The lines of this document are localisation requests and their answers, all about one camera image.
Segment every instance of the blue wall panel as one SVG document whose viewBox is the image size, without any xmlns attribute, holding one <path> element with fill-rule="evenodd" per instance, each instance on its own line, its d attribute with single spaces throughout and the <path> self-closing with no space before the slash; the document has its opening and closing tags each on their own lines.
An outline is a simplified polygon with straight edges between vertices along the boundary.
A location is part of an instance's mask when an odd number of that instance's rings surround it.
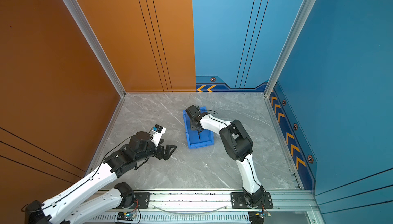
<svg viewBox="0 0 393 224">
<path fill-rule="evenodd" d="M 371 223 L 391 223 L 391 212 L 393 202 L 379 204 L 369 207 L 349 209 L 340 212 L 324 214 L 323 217 L 327 224 L 371 224 Z"/>
<path fill-rule="evenodd" d="M 266 82 L 302 1 L 193 0 L 197 76 L 218 76 L 230 88 Z"/>
<path fill-rule="evenodd" d="M 393 167 L 392 2 L 317 0 L 279 78 L 318 162 L 319 204 L 392 182 L 387 171 L 351 183 Z M 321 209 L 326 213 L 392 199 L 392 187 L 388 187 L 322 204 Z M 370 223 L 368 216 L 355 215 L 376 208 L 388 212 L 389 206 L 331 212 L 324 217 L 327 224 Z"/>
<path fill-rule="evenodd" d="M 269 0 L 252 62 L 249 58 L 246 64 L 245 72 L 250 70 L 246 88 L 253 88 L 270 78 L 302 1 Z"/>
</svg>

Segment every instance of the black line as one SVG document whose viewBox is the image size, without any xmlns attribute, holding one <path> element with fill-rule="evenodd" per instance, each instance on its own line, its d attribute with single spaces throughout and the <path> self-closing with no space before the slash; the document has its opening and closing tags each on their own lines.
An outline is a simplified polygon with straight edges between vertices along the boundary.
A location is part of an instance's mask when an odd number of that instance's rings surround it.
<svg viewBox="0 0 393 224">
<path fill-rule="evenodd" d="M 244 76 L 244 70 L 246 69 L 248 54 L 250 53 L 250 48 L 251 48 L 251 44 L 252 44 L 252 39 L 253 39 L 253 37 L 254 37 L 255 26 L 257 25 L 258 15 L 259 15 L 259 10 L 261 9 L 261 5 L 262 5 L 262 0 L 261 0 L 261 2 L 259 3 L 258 13 L 257 13 L 257 19 L 255 19 L 254 30 L 252 31 L 250 45 L 248 46 L 248 52 L 247 52 L 246 62 L 245 62 L 245 64 L 244 64 L 242 79 L 240 80 L 239 88 L 242 86 L 242 81 L 243 81 L 243 76 Z"/>
<path fill-rule="evenodd" d="M 325 192 L 318 193 L 318 194 L 316 194 L 315 196 L 318 196 L 318 195 L 321 195 L 321 194 L 323 194 L 323 193 L 327 193 L 327 192 L 330 192 L 330 191 L 336 190 L 336 189 L 338 189 L 338 188 L 340 188 L 340 187 L 344 187 L 344 186 L 347 186 L 347 185 L 349 185 L 349 184 L 352 184 L 352 183 L 355 183 L 355 182 L 358 182 L 358 181 L 361 181 L 361 180 L 364 180 L 364 179 L 367 179 L 367 178 L 370 178 L 370 177 L 376 176 L 377 174 L 381 174 L 381 173 L 384 173 L 384 172 L 386 172 L 386 171 L 389 171 L 389 170 L 392 170 L 392 169 L 393 169 L 393 168 L 386 169 L 386 170 L 384 170 L 384 171 L 381 171 L 381 172 L 379 172 L 379 173 L 372 174 L 372 175 L 370 175 L 370 176 L 367 176 L 367 177 L 361 178 L 361 179 L 359 179 L 359 180 L 356 180 L 356 181 L 353 181 L 353 182 L 349 182 L 349 183 L 347 183 L 347 184 L 345 184 L 345 185 L 342 185 L 342 186 L 339 186 L 339 187 L 336 187 L 336 188 L 330 189 L 330 190 L 328 190 L 328 191 L 325 191 Z"/>
<path fill-rule="evenodd" d="M 46 153 L 52 155 L 52 156 L 54 156 L 55 158 L 58 158 L 58 159 L 60 159 L 61 161 L 66 162 L 66 163 L 68 163 L 69 165 L 74 166 L 75 168 L 80 169 L 81 171 L 85 172 L 83 169 L 76 167 L 75 165 L 73 165 L 73 164 L 67 162 L 66 160 L 63 160 L 63 159 L 61 159 L 61 158 L 59 158 L 59 157 L 53 155 L 52 153 L 50 153 L 50 152 L 48 152 L 48 151 L 46 151 L 46 150 L 44 150 L 44 149 L 42 149 L 42 148 L 39 148 L 39 147 L 36 146 L 35 144 L 30 143 L 30 142 L 28 142 L 28 141 L 25 140 L 25 139 L 22 139 L 21 137 L 17 136 L 16 134 L 11 133 L 10 131 L 5 130 L 4 128 L 1 128 L 1 129 L 4 130 L 4 131 L 6 131 L 6 132 L 9 133 L 9 134 L 12 134 L 13 136 L 15 136 L 15 137 L 17 137 L 17 138 L 23 140 L 24 142 L 27 142 L 27 143 L 31 144 L 32 146 L 34 146 L 34 147 L 36 147 L 36 148 L 38 148 L 38 149 L 40 149 L 40 150 L 42 150 L 42 151 L 44 151 L 44 152 L 46 152 Z"/>
<path fill-rule="evenodd" d="M 9 144 L 7 144 L 7 143 L 1 141 L 1 140 L 0 140 L 0 142 L 3 143 L 3 144 L 5 144 L 5 145 L 8 145 L 9 147 L 12 147 L 12 148 L 14 148 L 14 149 L 16 149 L 16 150 L 18 150 L 18 151 L 20 151 L 20 152 L 23 152 L 23 153 L 25 153 L 25 154 L 27 154 L 27 155 L 29 155 L 29 156 L 32 156 L 33 158 L 37 158 L 36 156 L 33 156 L 33 155 L 31 155 L 31 154 L 29 154 L 29 153 L 27 153 L 27 152 L 24 152 L 24 151 L 22 151 L 22 150 L 20 150 L 20 149 L 18 149 L 18 148 L 16 148 L 16 147 L 13 147 L 12 145 L 9 145 Z M 45 163 L 47 163 L 47 164 L 50 164 L 50 165 L 52 165 L 53 167 L 56 167 L 56 168 L 58 168 L 58 169 L 61 169 L 61 170 L 65 171 L 65 172 L 67 172 L 67 173 L 70 173 L 70 174 L 72 174 L 72 175 L 75 175 L 76 177 L 81 178 L 80 176 L 78 176 L 78 175 L 76 175 L 76 174 L 73 174 L 73 173 L 71 173 L 71 172 L 69 172 L 69 171 L 66 171 L 65 169 L 62 169 L 62 168 L 60 168 L 60 167 L 57 167 L 56 165 L 53 165 L 53 164 L 51 164 L 51 163 L 48 163 L 48 162 L 45 161 L 45 160 L 42 160 L 41 158 L 37 158 L 37 159 L 40 160 L 40 161 L 42 161 L 42 162 L 45 162 Z"/>
<path fill-rule="evenodd" d="M 147 3 L 147 0 L 145 0 L 145 1 L 146 1 L 146 6 L 147 6 L 147 11 L 149 12 L 150 23 L 151 23 L 151 28 L 153 29 L 154 39 L 156 40 L 158 56 L 160 57 L 161 68 L 162 68 L 162 74 L 164 75 L 165 85 L 167 86 L 167 92 L 169 92 L 168 84 L 167 84 L 167 78 L 165 77 L 165 72 L 164 72 L 164 66 L 162 65 L 160 49 L 158 48 L 157 37 L 156 37 L 156 33 L 155 33 L 155 31 L 154 31 L 153 20 L 151 20 L 149 4 Z"/>
<path fill-rule="evenodd" d="M 343 211 L 343 210 L 349 210 L 349 209 L 357 209 L 357 208 L 361 208 L 361 207 L 368 207 L 368 206 L 373 206 L 373 205 L 378 205 L 378 204 L 385 204 L 385 203 L 390 203 L 393 202 L 393 200 L 389 200 L 389 201 L 385 201 L 385 202 L 379 202 L 379 203 L 375 203 L 375 204 L 367 204 L 367 205 L 362 205 L 362 206 L 358 206 L 358 207 L 352 207 L 352 208 L 347 208 L 347 209 L 340 209 L 340 210 L 335 210 L 335 211 L 331 211 L 331 212 L 325 212 L 325 213 L 321 213 L 323 214 L 329 214 L 329 213 L 334 213 L 334 212 L 339 212 L 339 211 Z"/>
<path fill-rule="evenodd" d="M 373 189 L 373 190 L 366 191 L 366 192 L 357 193 L 357 194 L 354 194 L 354 195 L 351 195 L 351 196 L 348 196 L 348 197 L 339 198 L 339 199 L 332 200 L 332 201 L 325 202 L 325 203 L 321 203 L 321 204 L 318 204 L 318 205 L 322 205 L 322 204 L 331 203 L 331 202 L 338 201 L 338 200 L 341 200 L 341 199 L 350 198 L 350 197 L 357 196 L 357 195 L 361 195 L 361 194 L 364 194 L 364 193 L 368 193 L 368 192 L 377 191 L 377 190 L 380 190 L 380 189 L 383 189 L 383 188 L 388 188 L 388 187 L 391 187 L 391 186 L 393 186 L 393 185 L 389 185 L 389 186 L 386 186 L 386 187 L 380 187 L 380 188 Z"/>
<path fill-rule="evenodd" d="M 158 23 L 158 17 L 157 17 L 157 11 L 156 11 L 156 6 L 154 5 L 154 0 L 153 1 L 153 7 L 154 7 L 154 12 L 156 14 L 156 19 L 157 19 L 157 25 L 158 25 L 158 32 L 160 33 L 160 38 L 161 38 L 161 45 L 162 45 L 162 50 L 164 51 L 164 59 L 165 59 L 165 64 L 167 65 L 167 71 L 168 71 L 168 78 L 169 78 L 169 83 L 171 85 L 171 90 L 173 92 L 172 89 L 172 82 L 171 82 L 171 76 L 169 75 L 169 69 L 168 69 L 168 63 L 167 63 L 167 57 L 165 56 L 165 49 L 164 49 L 164 44 L 162 42 L 162 36 L 161 36 L 161 30 L 160 30 L 160 24 Z"/>
<path fill-rule="evenodd" d="M 10 158 L 6 158 L 6 157 L 4 157 L 4 156 L 2 156 L 2 155 L 0 155 L 0 157 L 5 158 L 5 159 L 8 159 L 8 160 L 10 160 L 10 161 L 13 161 L 13 162 L 15 162 L 15 163 L 19 163 L 19 164 L 21 164 L 21 165 L 23 165 L 23 166 L 26 166 L 27 168 L 35 169 L 35 168 L 33 168 L 33 167 L 27 166 L 26 164 L 17 162 L 17 161 L 15 161 L 15 160 L 10 159 Z M 62 179 L 62 178 L 59 178 L 59 177 L 54 176 L 54 175 L 52 175 L 52 174 L 48 174 L 48 173 L 46 173 L 46 172 L 43 172 L 43 171 L 41 171 L 41 170 L 39 170 L 39 169 L 35 169 L 35 170 L 37 170 L 37 171 L 39 171 L 39 172 L 41 172 L 41 173 L 44 173 L 44 174 L 53 176 L 53 177 L 55 177 L 55 178 L 61 179 L 61 180 L 65 181 L 65 182 L 69 182 L 69 181 L 67 181 L 67 180 L 64 180 L 64 179 Z"/>
<path fill-rule="evenodd" d="M 150 40 L 149 31 L 147 30 L 147 25 L 146 25 L 145 16 L 143 15 L 142 6 L 141 6 L 141 1 L 140 1 L 140 0 L 138 0 L 138 2 L 139 2 L 139 6 L 140 6 L 140 8 L 141 8 L 141 12 L 142 12 L 143 21 L 145 22 L 145 27 L 146 27 L 147 37 L 149 38 L 149 42 L 150 42 L 150 46 L 151 46 L 151 51 L 153 52 L 154 61 L 156 62 L 156 67 L 157 67 L 158 77 L 160 78 L 160 82 L 161 82 L 162 91 L 163 91 L 163 92 L 165 92 L 165 91 L 164 91 L 164 86 L 162 85 L 162 80 L 161 80 L 160 71 L 158 70 L 158 64 L 157 64 L 156 56 L 154 55 L 154 51 L 153 51 L 153 45 L 151 44 L 151 40 Z"/>
<path fill-rule="evenodd" d="M 236 88 L 236 86 L 237 86 L 237 80 L 238 80 L 238 78 L 239 78 L 240 66 L 242 65 L 242 58 L 243 58 L 243 53 L 244 53 L 244 47 L 246 46 L 246 40 L 247 40 L 247 35 L 248 35 L 248 28 L 250 27 L 251 15 L 252 15 L 252 10 L 254 9 L 254 3 L 255 3 L 255 0 L 252 2 L 251 13 L 250 13 L 250 19 L 248 20 L 246 38 L 244 39 L 242 57 L 240 58 L 239 70 L 237 71 L 237 77 L 236 77 L 235 88 Z"/>
<path fill-rule="evenodd" d="M 246 81 L 247 81 L 247 78 L 248 78 L 248 73 L 250 72 L 250 67 L 251 67 L 251 63 L 252 63 L 252 58 L 254 57 L 255 48 L 257 47 L 258 38 L 259 38 L 259 33 L 261 32 L 263 19 L 265 18 L 266 8 L 268 8 L 268 4 L 269 4 L 269 0 L 266 2 L 265 12 L 263 13 L 261 26 L 259 27 L 259 32 L 258 32 L 258 36 L 257 36 L 257 41 L 255 42 L 254 51 L 252 52 L 252 56 L 251 56 L 251 60 L 250 60 L 250 65 L 248 66 L 247 76 L 246 76 L 246 80 L 244 81 L 244 86 L 243 86 L 243 88 L 246 86 Z"/>
</svg>

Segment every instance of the yellow arrow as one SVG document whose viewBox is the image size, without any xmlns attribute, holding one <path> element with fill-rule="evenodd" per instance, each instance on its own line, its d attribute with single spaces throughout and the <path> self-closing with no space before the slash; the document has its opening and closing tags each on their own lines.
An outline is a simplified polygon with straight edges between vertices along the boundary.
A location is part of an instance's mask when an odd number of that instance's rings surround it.
<svg viewBox="0 0 393 224">
<path fill-rule="evenodd" d="M 274 114 L 277 114 L 277 107 L 281 108 L 281 106 L 279 104 L 275 104 L 274 105 Z"/>
<path fill-rule="evenodd" d="M 272 106 L 273 106 L 273 99 L 277 99 L 277 98 L 276 98 L 276 97 L 274 97 L 274 96 L 272 97 Z"/>
<path fill-rule="evenodd" d="M 199 92 L 203 92 L 201 89 L 202 89 L 202 88 L 204 88 L 205 86 L 206 86 L 206 85 L 202 85 L 202 86 L 200 86 L 200 88 L 198 88 L 198 89 L 197 89 L 197 91 L 199 91 Z"/>
<path fill-rule="evenodd" d="M 287 133 L 287 144 L 288 144 L 288 137 L 291 137 L 291 138 L 295 139 L 292 134 Z"/>
<path fill-rule="evenodd" d="M 291 145 L 291 155 L 294 156 L 294 149 L 300 152 L 299 148 L 294 146 L 293 144 Z"/>
<path fill-rule="evenodd" d="M 282 114 L 282 113 L 279 112 L 279 113 L 278 113 L 278 123 L 280 123 L 280 117 L 283 117 L 283 118 L 284 118 L 285 116 L 284 116 L 284 114 Z"/>
<path fill-rule="evenodd" d="M 296 157 L 296 168 L 297 168 L 297 170 L 299 170 L 299 163 L 303 164 L 304 167 L 307 167 L 306 163 L 302 159 Z"/>
<path fill-rule="evenodd" d="M 216 85 L 211 86 L 210 88 L 208 88 L 209 92 L 213 92 L 211 89 L 214 88 Z"/>
</svg>

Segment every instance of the base mounting plate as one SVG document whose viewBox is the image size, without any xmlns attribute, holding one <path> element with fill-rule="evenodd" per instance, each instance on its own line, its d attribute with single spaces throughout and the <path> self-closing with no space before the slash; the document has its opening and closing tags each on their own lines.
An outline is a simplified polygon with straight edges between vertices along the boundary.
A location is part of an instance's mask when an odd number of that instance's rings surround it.
<svg viewBox="0 0 393 224">
<path fill-rule="evenodd" d="M 232 201 L 232 209 L 250 209 L 246 201 L 244 200 L 243 192 L 231 192 L 231 201 Z M 273 208 L 272 196 L 268 192 L 264 192 L 262 195 L 262 203 L 257 209 L 262 209 L 262 206 L 265 209 Z"/>
</svg>

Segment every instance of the vent grille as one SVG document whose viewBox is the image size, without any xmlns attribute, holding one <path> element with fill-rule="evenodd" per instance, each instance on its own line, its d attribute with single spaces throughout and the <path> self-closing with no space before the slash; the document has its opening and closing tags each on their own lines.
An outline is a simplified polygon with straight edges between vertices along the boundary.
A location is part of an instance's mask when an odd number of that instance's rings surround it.
<svg viewBox="0 0 393 224">
<path fill-rule="evenodd" d="M 96 217 L 91 218 L 91 220 L 95 220 L 95 221 L 112 221 L 112 220 L 116 220 L 117 217 L 117 212 L 113 212 L 113 214 L 110 215 L 97 215 Z"/>
<path fill-rule="evenodd" d="M 139 213 L 136 214 L 136 221 L 139 221 Z M 116 222 L 117 212 L 105 212 L 101 215 L 93 217 L 87 222 L 94 223 L 114 223 Z M 220 223 L 250 223 L 248 212 L 224 212 L 214 214 L 200 214 L 200 215 L 181 215 L 171 213 L 154 213 L 142 212 L 140 224 L 159 224 L 159 223 L 203 223 L 203 222 L 220 222 Z"/>
</svg>

